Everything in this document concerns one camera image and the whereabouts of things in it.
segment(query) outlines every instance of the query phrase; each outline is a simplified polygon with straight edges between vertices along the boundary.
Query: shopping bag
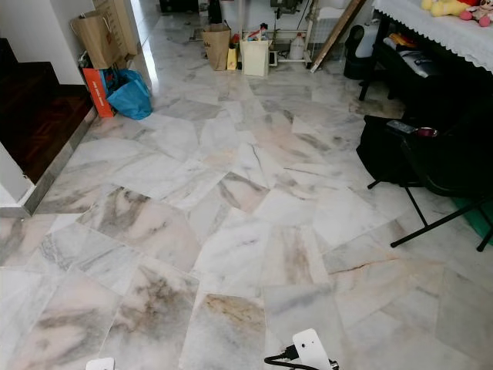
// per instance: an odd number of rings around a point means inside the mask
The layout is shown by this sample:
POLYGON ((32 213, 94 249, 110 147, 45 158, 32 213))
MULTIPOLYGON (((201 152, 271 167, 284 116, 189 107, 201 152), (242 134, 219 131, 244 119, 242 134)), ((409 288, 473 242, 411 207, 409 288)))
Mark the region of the shopping bag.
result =
POLYGON ((151 95, 142 76, 129 69, 118 71, 120 87, 106 97, 120 114, 132 119, 144 119, 153 112, 151 95))
POLYGON ((269 41, 241 41, 244 75, 266 76, 269 72, 269 41))
POLYGON ((208 25, 202 32, 202 38, 210 66, 215 71, 225 70, 230 49, 230 28, 223 24, 208 25))
POLYGON ((108 19, 98 12, 88 12, 84 16, 72 20, 72 30, 84 44, 92 66, 95 69, 108 69, 120 57, 108 19))
POLYGON ((238 64, 238 54, 236 47, 230 46, 228 50, 228 71, 234 71, 236 69, 236 65, 238 64))

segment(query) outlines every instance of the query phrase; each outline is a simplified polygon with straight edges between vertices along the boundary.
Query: plush toy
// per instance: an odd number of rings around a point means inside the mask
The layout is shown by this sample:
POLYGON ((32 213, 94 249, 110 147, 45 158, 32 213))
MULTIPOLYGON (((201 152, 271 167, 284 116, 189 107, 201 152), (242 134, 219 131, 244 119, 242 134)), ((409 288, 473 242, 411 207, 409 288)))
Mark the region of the plush toy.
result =
POLYGON ((434 17, 443 15, 459 16, 464 10, 478 5, 479 0, 423 0, 421 7, 429 10, 434 17))
POLYGON ((461 19, 475 19, 481 27, 488 27, 493 21, 493 0, 481 0, 479 6, 472 6, 461 13, 461 19))

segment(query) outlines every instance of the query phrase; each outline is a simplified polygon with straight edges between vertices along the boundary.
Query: white plastic container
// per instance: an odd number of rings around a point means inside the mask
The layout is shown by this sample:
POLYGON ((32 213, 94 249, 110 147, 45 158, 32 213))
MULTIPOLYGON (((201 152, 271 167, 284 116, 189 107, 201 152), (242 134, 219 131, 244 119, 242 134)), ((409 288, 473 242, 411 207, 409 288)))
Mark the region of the white plastic container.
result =
POLYGON ((303 36, 298 33, 298 36, 291 42, 290 48, 290 59, 300 60, 303 59, 305 50, 305 41, 303 40, 303 36))

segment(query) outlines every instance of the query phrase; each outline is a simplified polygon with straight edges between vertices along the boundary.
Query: lace tablecloth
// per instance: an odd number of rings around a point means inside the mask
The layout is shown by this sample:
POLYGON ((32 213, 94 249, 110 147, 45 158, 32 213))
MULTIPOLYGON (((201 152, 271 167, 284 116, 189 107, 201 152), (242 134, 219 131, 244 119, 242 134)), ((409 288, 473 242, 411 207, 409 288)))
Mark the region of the lace tablecloth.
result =
POLYGON ((480 27, 458 17, 432 17, 421 0, 375 0, 374 7, 477 67, 493 72, 493 25, 480 27))

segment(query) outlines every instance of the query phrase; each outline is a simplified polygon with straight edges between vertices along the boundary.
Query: remote control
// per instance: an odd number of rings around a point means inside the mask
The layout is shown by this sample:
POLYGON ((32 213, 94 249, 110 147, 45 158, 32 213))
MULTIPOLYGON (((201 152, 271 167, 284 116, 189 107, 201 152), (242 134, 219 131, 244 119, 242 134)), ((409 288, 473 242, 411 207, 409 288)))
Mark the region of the remote control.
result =
POLYGON ((413 133, 418 130, 413 126, 409 126, 401 121, 397 121, 396 119, 387 122, 387 126, 393 128, 394 130, 396 129, 397 131, 401 131, 402 133, 413 133))

